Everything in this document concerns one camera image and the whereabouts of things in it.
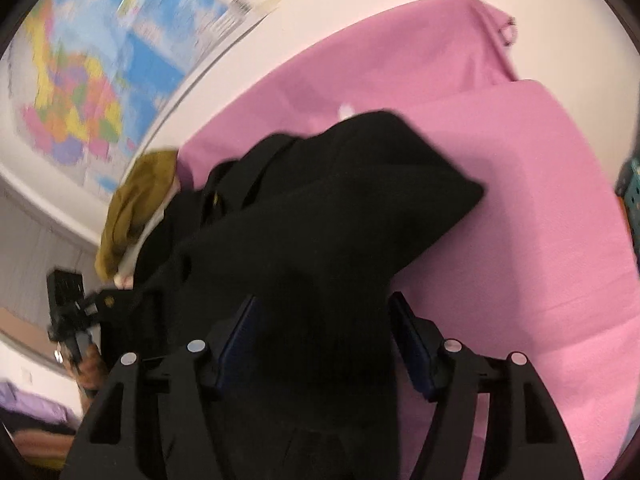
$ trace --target teal basket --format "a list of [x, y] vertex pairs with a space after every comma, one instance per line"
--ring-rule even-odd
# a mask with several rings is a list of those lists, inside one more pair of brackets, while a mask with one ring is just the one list
[[634, 240], [634, 251], [638, 256], [640, 254], [640, 164], [637, 159], [631, 161], [631, 169], [633, 175], [626, 188], [624, 200], [631, 236]]

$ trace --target white wall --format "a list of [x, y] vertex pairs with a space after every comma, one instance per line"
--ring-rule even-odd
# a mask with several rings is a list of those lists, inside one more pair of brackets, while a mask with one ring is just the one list
[[25, 392], [55, 400], [71, 408], [77, 416], [82, 415], [76, 383], [63, 371], [53, 371], [22, 354], [1, 334], [0, 380], [9, 380]]
[[[278, 9], [215, 65], [151, 140], [180, 146], [224, 105], [265, 74], [332, 32], [412, 0], [282, 0]], [[640, 58], [603, 0], [485, 0], [518, 25], [513, 62], [574, 118], [613, 183], [630, 150], [638, 110]], [[0, 92], [3, 92], [0, 73]], [[10, 119], [2, 110], [5, 127]], [[33, 153], [11, 152], [0, 132], [0, 171], [50, 215], [97, 242], [106, 208], [57, 176]]]

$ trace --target person's hand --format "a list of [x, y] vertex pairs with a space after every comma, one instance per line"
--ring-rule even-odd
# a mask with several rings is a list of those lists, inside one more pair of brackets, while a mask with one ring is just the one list
[[[71, 364], [71, 359], [68, 357], [64, 359], [64, 364], [69, 375], [74, 378], [78, 386], [82, 386], [85, 390], [99, 390], [109, 375], [107, 366], [95, 344], [89, 345], [78, 368]], [[80, 401], [82, 410], [86, 412], [91, 405], [91, 399], [82, 395]]]

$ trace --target hand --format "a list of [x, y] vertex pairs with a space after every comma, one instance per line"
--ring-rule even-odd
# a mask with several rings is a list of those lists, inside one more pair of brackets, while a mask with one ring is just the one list
[[65, 359], [64, 362], [66, 371], [85, 390], [99, 390], [109, 375], [107, 366], [104, 364], [95, 344], [89, 345], [77, 369], [70, 364], [68, 359]]

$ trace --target pink bed sheet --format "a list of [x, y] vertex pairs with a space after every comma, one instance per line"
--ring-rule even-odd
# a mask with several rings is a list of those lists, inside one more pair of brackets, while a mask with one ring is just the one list
[[[318, 133], [344, 105], [399, 111], [488, 192], [393, 287], [477, 352], [527, 353], [586, 479], [601, 480], [638, 386], [638, 274], [618, 205], [580, 132], [542, 86], [513, 82], [504, 54], [511, 23], [479, 0], [423, 0], [373, 16], [268, 75], [179, 158], [200, 186], [215, 164], [272, 131]], [[400, 364], [398, 377], [406, 479], [433, 407]], [[482, 402], [467, 478], [481, 457]]]
[[510, 16], [480, 0], [420, 0], [381, 12], [298, 54], [209, 121], [180, 149], [183, 185], [277, 130], [312, 135], [356, 111], [407, 106], [513, 81]]

